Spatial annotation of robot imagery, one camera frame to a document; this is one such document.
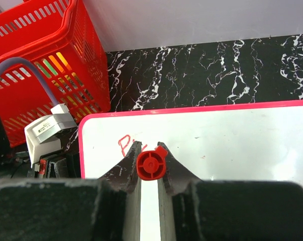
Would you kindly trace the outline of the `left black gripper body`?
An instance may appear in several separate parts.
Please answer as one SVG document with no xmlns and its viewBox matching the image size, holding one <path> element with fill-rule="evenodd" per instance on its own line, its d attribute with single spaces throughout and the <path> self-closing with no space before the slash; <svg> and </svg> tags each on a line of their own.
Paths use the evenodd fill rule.
<svg viewBox="0 0 303 241">
<path fill-rule="evenodd" d="M 11 177 L 22 167 L 27 169 L 31 178 L 79 178 L 79 153 L 74 151 L 55 151 L 40 157 L 39 162 L 31 165 L 28 151 L 16 152 L 7 161 L 5 167 L 11 171 Z"/>
</svg>

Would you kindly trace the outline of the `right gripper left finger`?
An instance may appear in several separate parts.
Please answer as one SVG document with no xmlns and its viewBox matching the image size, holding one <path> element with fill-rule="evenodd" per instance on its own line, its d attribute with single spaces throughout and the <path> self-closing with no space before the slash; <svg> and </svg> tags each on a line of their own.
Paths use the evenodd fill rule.
<svg viewBox="0 0 303 241">
<path fill-rule="evenodd" d="M 133 142 L 123 159 L 101 178 L 98 240 L 140 240 L 141 180 L 136 163 L 142 143 Z"/>
</svg>

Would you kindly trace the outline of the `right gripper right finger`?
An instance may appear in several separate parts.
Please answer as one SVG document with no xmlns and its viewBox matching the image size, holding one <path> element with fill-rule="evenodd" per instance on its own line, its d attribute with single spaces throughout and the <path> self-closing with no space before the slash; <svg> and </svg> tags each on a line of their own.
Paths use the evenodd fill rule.
<svg viewBox="0 0 303 241">
<path fill-rule="evenodd" d="M 190 185 L 199 178 L 176 160 L 163 142 L 158 146 L 168 152 L 165 174 L 157 181 L 161 240 L 191 240 L 197 228 Z"/>
</svg>

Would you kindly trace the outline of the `red whiteboard marker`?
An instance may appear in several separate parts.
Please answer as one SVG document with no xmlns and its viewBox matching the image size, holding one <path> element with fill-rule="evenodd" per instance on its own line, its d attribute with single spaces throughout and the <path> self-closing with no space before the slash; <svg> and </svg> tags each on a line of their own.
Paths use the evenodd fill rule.
<svg viewBox="0 0 303 241">
<path fill-rule="evenodd" d="M 141 152 L 136 160 L 136 170 L 140 179 L 153 181 L 161 179 L 166 173 L 168 151 L 158 146 L 153 151 Z"/>
</svg>

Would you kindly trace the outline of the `pink framed whiteboard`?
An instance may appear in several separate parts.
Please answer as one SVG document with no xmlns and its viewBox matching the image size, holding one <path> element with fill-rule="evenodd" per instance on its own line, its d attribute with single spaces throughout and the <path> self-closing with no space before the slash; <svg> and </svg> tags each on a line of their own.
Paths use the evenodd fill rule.
<svg viewBox="0 0 303 241">
<path fill-rule="evenodd" d="M 191 240 L 303 240 L 303 100 L 90 114 L 82 178 L 101 180 L 135 141 L 163 142 L 199 178 Z M 161 240 L 158 180 L 140 180 L 140 240 Z"/>
</svg>

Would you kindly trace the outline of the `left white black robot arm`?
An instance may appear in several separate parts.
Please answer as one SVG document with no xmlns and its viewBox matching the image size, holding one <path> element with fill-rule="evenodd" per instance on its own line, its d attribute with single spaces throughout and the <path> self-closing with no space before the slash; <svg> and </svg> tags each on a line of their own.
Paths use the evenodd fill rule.
<svg viewBox="0 0 303 241">
<path fill-rule="evenodd" d="M 39 162 L 40 157 L 45 154 L 62 150 L 63 139 L 75 128 L 76 124 L 70 114 L 46 115 L 26 127 L 26 143 L 31 164 Z M 15 156 L 0 118 L 0 166 L 5 162 L 11 163 Z"/>
</svg>

